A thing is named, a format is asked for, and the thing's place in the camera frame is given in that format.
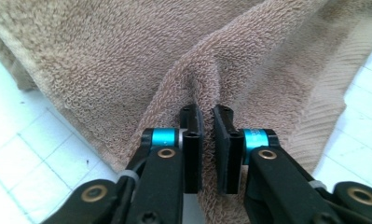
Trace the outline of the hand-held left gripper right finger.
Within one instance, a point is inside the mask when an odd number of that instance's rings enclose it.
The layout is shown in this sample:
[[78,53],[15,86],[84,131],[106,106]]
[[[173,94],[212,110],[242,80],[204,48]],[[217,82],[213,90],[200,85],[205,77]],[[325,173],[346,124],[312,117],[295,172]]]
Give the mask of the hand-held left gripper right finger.
[[233,124],[234,111],[227,106],[216,105],[213,112],[218,192],[237,194],[241,168],[249,164],[251,152],[258,147],[276,147],[279,138],[271,129],[237,129]]

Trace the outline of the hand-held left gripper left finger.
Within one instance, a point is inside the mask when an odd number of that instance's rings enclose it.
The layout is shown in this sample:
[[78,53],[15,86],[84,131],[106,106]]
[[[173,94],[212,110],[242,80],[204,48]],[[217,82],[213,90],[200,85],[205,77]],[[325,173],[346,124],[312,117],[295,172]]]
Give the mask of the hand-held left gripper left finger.
[[196,194],[202,189],[203,116],[196,104],[186,105],[179,112],[179,128],[147,128],[142,142],[150,148],[178,147],[184,155],[185,193]]

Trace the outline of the brown terry towel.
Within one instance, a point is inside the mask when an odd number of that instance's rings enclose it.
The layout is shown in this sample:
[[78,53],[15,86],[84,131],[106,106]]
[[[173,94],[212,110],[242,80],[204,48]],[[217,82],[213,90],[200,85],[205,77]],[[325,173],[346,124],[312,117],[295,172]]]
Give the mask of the brown terry towel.
[[0,63],[40,91],[115,173],[142,131],[196,104],[208,224],[247,224],[216,189],[213,107],[269,128],[308,171],[372,50],[372,0],[0,0]]

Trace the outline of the white grid mat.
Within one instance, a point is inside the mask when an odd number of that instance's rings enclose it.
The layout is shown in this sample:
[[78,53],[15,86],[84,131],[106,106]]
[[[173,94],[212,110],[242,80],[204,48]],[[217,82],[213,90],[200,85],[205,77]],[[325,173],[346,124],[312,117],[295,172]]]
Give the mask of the white grid mat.
[[[372,187],[372,51],[344,100],[313,175],[328,188]],[[115,177],[40,91],[20,91],[0,63],[0,224],[38,223],[79,185]]]

